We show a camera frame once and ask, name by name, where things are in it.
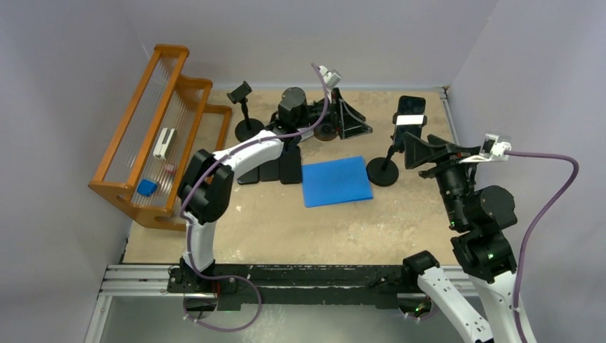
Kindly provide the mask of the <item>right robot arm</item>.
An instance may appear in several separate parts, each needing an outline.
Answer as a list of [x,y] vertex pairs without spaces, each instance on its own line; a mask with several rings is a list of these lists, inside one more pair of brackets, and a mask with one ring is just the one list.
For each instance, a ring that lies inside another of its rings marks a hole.
[[487,134],[482,146],[473,147],[432,134],[423,140],[405,133],[403,139],[406,169],[434,165],[419,175],[437,182],[449,227],[458,232],[451,239],[452,251],[487,316],[480,316],[454,288],[429,252],[404,260],[403,285],[427,293],[467,342],[535,342],[515,284],[522,267],[503,234],[517,223],[514,197],[499,186],[475,189],[478,164],[507,161],[511,143],[494,134]]

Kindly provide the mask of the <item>black round-base phone stand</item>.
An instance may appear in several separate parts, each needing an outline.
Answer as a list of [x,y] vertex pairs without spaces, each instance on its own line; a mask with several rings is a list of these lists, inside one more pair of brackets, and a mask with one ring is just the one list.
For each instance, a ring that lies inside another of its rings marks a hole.
[[255,118],[249,116],[248,98],[252,92],[251,86],[243,81],[235,90],[227,93],[227,97],[233,104],[240,104],[243,119],[236,125],[234,133],[239,142],[244,142],[256,136],[263,128],[264,124]]

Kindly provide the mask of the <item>black smartphone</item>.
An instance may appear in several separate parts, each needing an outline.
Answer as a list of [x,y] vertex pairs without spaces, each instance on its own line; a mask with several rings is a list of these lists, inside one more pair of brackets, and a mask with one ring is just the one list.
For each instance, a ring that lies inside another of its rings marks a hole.
[[261,182],[274,182],[280,179],[279,160],[267,161],[259,166],[259,180]]

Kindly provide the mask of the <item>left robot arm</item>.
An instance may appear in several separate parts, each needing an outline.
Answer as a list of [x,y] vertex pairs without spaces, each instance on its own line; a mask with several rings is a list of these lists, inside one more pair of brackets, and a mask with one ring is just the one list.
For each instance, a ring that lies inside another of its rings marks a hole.
[[282,93],[268,125],[230,149],[197,151],[190,161],[177,194],[186,226],[186,250],[182,257],[186,284],[205,292],[213,282],[215,226],[225,213],[235,179],[245,174],[268,172],[283,184],[303,181],[300,141],[308,136],[322,141],[350,139],[371,134],[366,117],[350,106],[338,88],[319,101],[308,102],[305,91],[290,87]]

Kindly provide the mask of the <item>tall black phone stand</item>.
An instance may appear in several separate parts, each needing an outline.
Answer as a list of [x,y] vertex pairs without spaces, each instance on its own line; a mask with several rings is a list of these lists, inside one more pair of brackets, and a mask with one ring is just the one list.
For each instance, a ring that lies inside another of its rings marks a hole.
[[387,150],[386,157],[377,157],[368,162],[366,165],[366,172],[371,183],[380,187],[388,187],[397,181],[399,177],[399,168],[392,161],[392,157],[395,153],[404,153],[404,151],[397,151],[391,144]]

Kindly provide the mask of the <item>black phone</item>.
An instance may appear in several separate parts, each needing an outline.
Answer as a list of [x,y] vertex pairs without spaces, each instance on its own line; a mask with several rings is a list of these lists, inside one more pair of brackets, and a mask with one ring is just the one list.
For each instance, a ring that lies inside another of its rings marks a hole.
[[302,182],[302,157],[299,146],[284,150],[279,158],[279,180],[282,184]]
[[259,183],[259,167],[255,167],[250,171],[245,172],[237,179],[239,185],[250,185]]
[[401,96],[396,113],[392,117],[394,134],[392,145],[397,151],[405,150],[404,134],[420,137],[422,127],[427,124],[425,116],[426,99],[417,96]]

